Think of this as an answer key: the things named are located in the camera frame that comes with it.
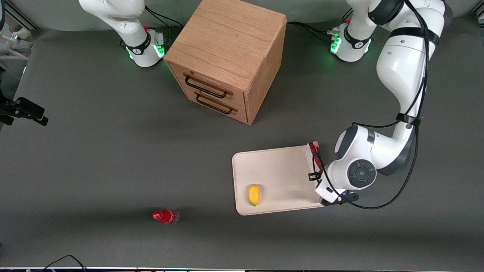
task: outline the wooden cabinet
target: wooden cabinet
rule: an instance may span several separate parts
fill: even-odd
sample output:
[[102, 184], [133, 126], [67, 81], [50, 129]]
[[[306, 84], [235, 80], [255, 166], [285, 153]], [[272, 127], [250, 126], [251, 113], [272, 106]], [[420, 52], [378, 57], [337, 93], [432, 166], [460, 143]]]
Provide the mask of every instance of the wooden cabinet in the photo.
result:
[[286, 16], [203, 0], [165, 55], [191, 101], [252, 124], [281, 66]]

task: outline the black metal handle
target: black metal handle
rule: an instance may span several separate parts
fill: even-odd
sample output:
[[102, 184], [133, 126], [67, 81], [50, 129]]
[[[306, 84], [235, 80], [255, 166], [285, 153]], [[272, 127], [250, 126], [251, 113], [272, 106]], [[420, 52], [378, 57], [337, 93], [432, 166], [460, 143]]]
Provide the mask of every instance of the black metal handle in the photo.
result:
[[209, 108], [212, 108], [212, 109], [214, 109], [214, 110], [216, 110], [216, 111], [218, 111], [218, 112], [221, 112], [221, 113], [223, 113], [223, 114], [227, 114], [227, 115], [229, 115], [229, 114], [230, 114], [230, 113], [232, 113], [232, 111], [234, 110], [234, 109], [232, 109], [232, 108], [230, 108], [230, 110], [229, 110], [229, 111], [224, 111], [224, 110], [221, 110], [221, 109], [219, 109], [219, 108], [217, 108], [217, 107], [215, 107], [215, 106], [212, 106], [212, 105], [210, 105], [210, 104], [208, 104], [208, 103], [205, 103], [205, 102], [203, 102], [203, 101], [200, 101], [200, 100], [199, 100], [199, 98], [200, 98], [200, 95], [199, 95], [199, 94], [197, 94], [197, 102], [199, 102], [200, 104], [202, 104], [202, 105], [204, 105], [204, 106], [207, 106], [207, 107], [209, 107]]
[[192, 83], [188, 82], [188, 80], [189, 80], [189, 79], [190, 79], [190, 76], [186, 76], [186, 78], [185, 78], [185, 83], [186, 83], [188, 86], [190, 86], [190, 87], [192, 87], [192, 88], [195, 88], [195, 89], [197, 89], [197, 90], [199, 90], [199, 91], [202, 91], [202, 92], [204, 92], [204, 93], [208, 93], [209, 95], [213, 95], [213, 96], [215, 96], [216, 98], [224, 98], [224, 97], [227, 95], [227, 91], [224, 91], [224, 93], [223, 93], [222, 95], [219, 95], [219, 94], [216, 94], [216, 93], [214, 93], [214, 92], [212, 92], [212, 91], [206, 90], [206, 89], [204, 89], [204, 88], [202, 88], [202, 87], [199, 87], [199, 86], [197, 86], [197, 85], [194, 85], [194, 84], [192, 84]]

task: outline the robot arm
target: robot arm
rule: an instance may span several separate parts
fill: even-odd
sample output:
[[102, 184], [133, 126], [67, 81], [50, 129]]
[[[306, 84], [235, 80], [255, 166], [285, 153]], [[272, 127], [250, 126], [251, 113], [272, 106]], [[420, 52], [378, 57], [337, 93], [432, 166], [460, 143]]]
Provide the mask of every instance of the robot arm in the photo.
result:
[[163, 34], [145, 29], [138, 20], [145, 10], [144, 0], [79, 0], [79, 3], [119, 34], [137, 65], [153, 66], [165, 55]]
[[427, 24], [429, 31], [421, 33], [422, 26], [417, 16], [404, 0], [347, 2], [354, 15], [349, 24], [333, 29], [342, 35], [331, 52], [344, 61], [357, 61], [367, 51], [370, 36], [377, 25], [390, 30], [390, 38], [378, 59], [377, 74], [385, 87], [397, 97], [400, 114], [392, 137], [357, 125], [341, 134], [334, 150], [339, 159], [326, 165], [333, 186], [323, 175], [316, 187], [316, 192], [330, 203], [346, 190], [367, 188], [375, 181], [377, 172], [392, 175], [407, 166], [415, 126], [418, 125], [420, 100], [424, 95], [421, 89], [427, 56], [423, 35], [431, 41], [430, 59], [445, 22], [452, 19], [452, 11], [443, 0], [409, 0]]

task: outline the black cable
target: black cable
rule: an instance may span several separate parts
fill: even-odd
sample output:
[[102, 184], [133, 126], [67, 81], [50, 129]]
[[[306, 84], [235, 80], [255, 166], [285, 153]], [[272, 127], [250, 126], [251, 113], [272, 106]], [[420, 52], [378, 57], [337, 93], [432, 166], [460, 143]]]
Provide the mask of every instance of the black cable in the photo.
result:
[[156, 13], [156, 12], [154, 12], [153, 10], [151, 10], [151, 9], [150, 9], [148, 6], [146, 6], [146, 5], [145, 5], [145, 9], [146, 9], [146, 10], [148, 10], [150, 13], [154, 13], [154, 14], [156, 14], [156, 15], [158, 15], [158, 16], [161, 16], [161, 17], [163, 17], [163, 18], [165, 18], [165, 19], [168, 19], [168, 20], [170, 20], [170, 21], [173, 21], [173, 22], [175, 22], [175, 23], [179, 24], [179, 25], [180, 25], [180, 26], [183, 28], [183, 25], [182, 25], [182, 24], [181, 24], [179, 21], [173, 20], [172, 18], [169, 18], [169, 17], [163, 16], [163, 15], [161, 15], [161, 14], [159, 14], [159, 13]]
[[[410, 106], [408, 107], [407, 111], [405, 112], [405, 115], [407, 115], [410, 110], [412, 110], [413, 106], [415, 105], [415, 103], [417, 102], [417, 99], [419, 98], [420, 96], [420, 93], [422, 92], [422, 89], [424, 87], [424, 78], [422, 78], [422, 82], [420, 83], [420, 87], [419, 87], [419, 91], [417, 92], [417, 94], [415, 95], [415, 97], [413, 98], [413, 102], [412, 104], [410, 104]], [[400, 121], [395, 121], [391, 124], [387, 124], [387, 125], [379, 125], [379, 126], [376, 126], [376, 125], [367, 125], [367, 124], [362, 124], [362, 123], [356, 123], [356, 122], [353, 122], [351, 123], [351, 125], [358, 125], [358, 126], [364, 126], [364, 127], [371, 127], [371, 128], [385, 128], [385, 127], [392, 127], [396, 124], [398, 124]]]
[[308, 24], [305, 24], [305, 23], [301, 23], [301, 22], [288, 22], [287, 23], [288, 25], [298, 25], [298, 26], [302, 26], [302, 27], [305, 27], [305, 28], [308, 28], [314, 32], [318, 32], [318, 33], [321, 33], [321, 34], [327, 34], [326, 31], [323, 31], [323, 30], [319, 30], [317, 28], [314, 28]]
[[316, 35], [316, 33], [314, 32], [317, 32], [317, 33], [321, 33], [321, 34], [326, 34], [325, 31], [322, 31], [322, 30], [319, 30], [319, 29], [316, 29], [308, 24], [304, 24], [304, 23], [301, 23], [301, 22], [288, 22], [288, 24], [291, 24], [291, 25], [298, 25], [298, 26], [302, 26], [304, 27], [304, 29], [306, 29], [311, 35], [313, 35], [316, 39], [322, 41], [322, 42], [331, 42], [330, 39], [323, 39], [319, 36]]
[[81, 268], [82, 268], [82, 270], [83, 270], [84, 272], [86, 272], [86, 271], [87, 271], [87, 268], [86, 268], [86, 267], [85, 267], [85, 266], [84, 266], [84, 265], [83, 265], [83, 264], [82, 264], [82, 263], [81, 263], [81, 262], [80, 262], [78, 259], [76, 259], [76, 257], [74, 257], [74, 256], [72, 256], [72, 255], [66, 255], [66, 256], [64, 256], [64, 257], [62, 257], [62, 258], [60, 258], [60, 259], [58, 259], [58, 260], [55, 260], [55, 261], [53, 261], [53, 262], [49, 263], [49, 264], [48, 264], [46, 267], [44, 267], [44, 269], [42, 269], [42, 271], [45, 271], [45, 270], [46, 270], [47, 268], [49, 268], [51, 265], [55, 264], [56, 262], [58, 262], [58, 261], [60, 261], [60, 260], [62, 260], [62, 259], [64, 259], [64, 258], [67, 258], [67, 257], [71, 257], [72, 259], [74, 259], [74, 260], [75, 260], [75, 261], [76, 261], [76, 262], [79, 264], [79, 266], [81, 266]]
[[346, 21], [346, 19], [348, 19], [348, 17], [353, 14], [353, 11], [351, 11], [348, 15], [346, 15], [346, 17], [343, 18], [343, 22]]
[[351, 13], [353, 12], [353, 9], [350, 8], [346, 13], [345, 15], [343, 15], [343, 17], [341, 17], [341, 20], [345, 20], [345, 18], [347, 18]]
[[[404, 1], [405, 1], [405, 4], [409, 7], [409, 9], [412, 10], [413, 13], [415, 13], [415, 16], [417, 16], [417, 19], [419, 20], [419, 23], [420, 23], [421, 28], [423, 28], [425, 30], [428, 30], [428, 27], [427, 27], [427, 24], [426, 24], [425, 20], [417, 12], [417, 10], [415, 9], [415, 7], [410, 3], [409, 0], [404, 0]], [[418, 110], [418, 113], [417, 113], [417, 118], [420, 118], [422, 116], [422, 108], [423, 108], [423, 105], [424, 105], [425, 92], [427, 90], [428, 65], [429, 65], [429, 61], [430, 61], [430, 57], [429, 57], [430, 41], [429, 41], [429, 39], [426, 36], [424, 36], [423, 39], [424, 39], [424, 45], [425, 45], [425, 68], [424, 68], [423, 78], [422, 78], [422, 82], [421, 82], [419, 91], [417, 92], [417, 95], [415, 96], [415, 99], [413, 100], [412, 105], [409, 107], [409, 109], [406, 112], [406, 114], [409, 113], [409, 111], [415, 105], [416, 101], [418, 100], [418, 97], [421, 94], [420, 103], [419, 103], [419, 110]], [[329, 176], [328, 176], [328, 173], [326, 171], [325, 166], [323, 166], [322, 167], [323, 168], [323, 172], [324, 172], [324, 175], [325, 175], [326, 179], [328, 180], [328, 184], [331, 186], [331, 189], [333, 189], [333, 191], [342, 200], [344, 200], [345, 202], [347, 202], [350, 205], [352, 205], [354, 207], [357, 207], [357, 208], [361, 208], [361, 209], [365, 209], [365, 210], [377, 210], [377, 209], [381, 209], [381, 208], [384, 208], [384, 207], [392, 204], [402, 194], [402, 192], [405, 189], [408, 181], [410, 180], [410, 177], [412, 175], [413, 169], [415, 167], [415, 163], [417, 161], [418, 150], [419, 150], [419, 127], [418, 126], [415, 126], [415, 136], [414, 137], [415, 137], [415, 152], [413, 154], [412, 164], [410, 165], [410, 169], [408, 171], [407, 177], [405, 178], [405, 181], [404, 181], [402, 187], [400, 188], [400, 190], [398, 191], [398, 193], [390, 201], [388, 201], [387, 203], [385, 203], [383, 205], [380, 205], [380, 206], [376, 206], [376, 207], [366, 207], [366, 206], [361, 206], [361, 205], [355, 204], [355, 203], [353, 203], [353, 202], [351, 202], [349, 200], [346, 200], [341, 194], [339, 194], [336, 191], [336, 189], [334, 188], [333, 184], [331, 183], [331, 181], [329, 179]], [[314, 156], [315, 155], [318, 156], [318, 159], [321, 162], [322, 162], [322, 159], [321, 159], [319, 153], [316, 152], [316, 153], [313, 154], [313, 170], [316, 173], [316, 168], [315, 168], [315, 165], [314, 165]]]
[[147, 10], [149, 14], [153, 15], [153, 17], [155, 17], [156, 19], [158, 19], [160, 22], [162, 22], [167, 28], [170, 28], [170, 26], [165, 23], [162, 19], [158, 18], [154, 12], [152, 12], [151, 10]]

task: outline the yellow lemon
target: yellow lemon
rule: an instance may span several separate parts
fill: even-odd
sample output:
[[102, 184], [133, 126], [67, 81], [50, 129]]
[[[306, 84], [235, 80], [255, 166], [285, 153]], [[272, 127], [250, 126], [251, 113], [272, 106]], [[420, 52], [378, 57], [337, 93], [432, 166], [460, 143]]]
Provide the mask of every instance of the yellow lemon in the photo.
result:
[[249, 187], [249, 201], [255, 207], [259, 204], [259, 186], [252, 184]]

